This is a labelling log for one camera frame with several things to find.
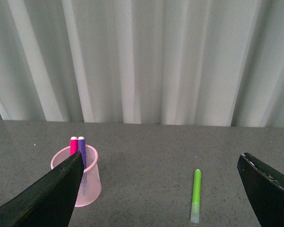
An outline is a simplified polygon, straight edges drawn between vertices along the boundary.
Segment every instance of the mesh pencil cup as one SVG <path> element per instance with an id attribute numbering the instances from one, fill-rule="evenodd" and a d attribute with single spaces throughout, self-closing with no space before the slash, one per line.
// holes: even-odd
<path id="1" fill-rule="evenodd" d="M 68 146 L 60 150 L 51 161 L 51 168 L 63 162 L 70 156 L 71 148 Z M 90 145 L 86 145 L 86 166 L 84 170 L 75 207 L 84 207 L 98 198 L 101 193 L 101 182 L 97 166 L 98 153 Z"/>

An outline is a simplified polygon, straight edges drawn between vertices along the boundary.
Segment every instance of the marker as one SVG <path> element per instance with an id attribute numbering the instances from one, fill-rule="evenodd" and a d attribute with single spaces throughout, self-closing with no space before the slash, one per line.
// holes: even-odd
<path id="1" fill-rule="evenodd" d="M 77 137 L 75 137 L 75 136 L 71 137 L 70 145 L 71 145 L 71 155 L 73 155 L 74 153 L 76 153 L 78 151 L 78 139 L 77 139 Z"/>
<path id="2" fill-rule="evenodd" d="M 192 200 L 191 215 L 190 215 L 190 221 L 193 223 L 199 223 L 200 192 L 201 192 L 201 171 L 197 169 L 195 171 L 193 200 Z"/>
<path id="3" fill-rule="evenodd" d="M 78 138 L 78 149 L 82 154 L 84 169 L 86 169 L 86 152 L 85 152 L 85 139 L 83 136 Z"/>

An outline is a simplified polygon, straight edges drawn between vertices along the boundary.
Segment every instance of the gray table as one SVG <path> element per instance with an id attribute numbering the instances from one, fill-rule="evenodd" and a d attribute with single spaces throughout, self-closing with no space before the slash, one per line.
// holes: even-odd
<path id="1" fill-rule="evenodd" d="M 102 192 L 76 226 L 185 226 L 202 170 L 200 227 L 259 226 L 237 161 L 249 152 L 284 174 L 284 129 L 0 121 L 0 205 L 50 171 L 71 136 L 99 153 Z"/>

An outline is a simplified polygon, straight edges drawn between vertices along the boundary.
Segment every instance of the green marker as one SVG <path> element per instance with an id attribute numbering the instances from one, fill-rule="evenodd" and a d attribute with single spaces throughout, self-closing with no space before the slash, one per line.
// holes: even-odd
<path id="1" fill-rule="evenodd" d="M 193 223 L 199 223 L 200 192 L 201 192 L 201 170 L 197 169 L 195 171 L 193 201 L 191 205 L 191 215 L 190 215 L 190 221 Z"/>

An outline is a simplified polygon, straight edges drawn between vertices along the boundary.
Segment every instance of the white curtain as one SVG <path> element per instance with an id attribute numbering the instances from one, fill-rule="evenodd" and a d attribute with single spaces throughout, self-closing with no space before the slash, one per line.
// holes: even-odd
<path id="1" fill-rule="evenodd" d="M 284 127 L 284 0 L 0 0 L 0 119 Z"/>

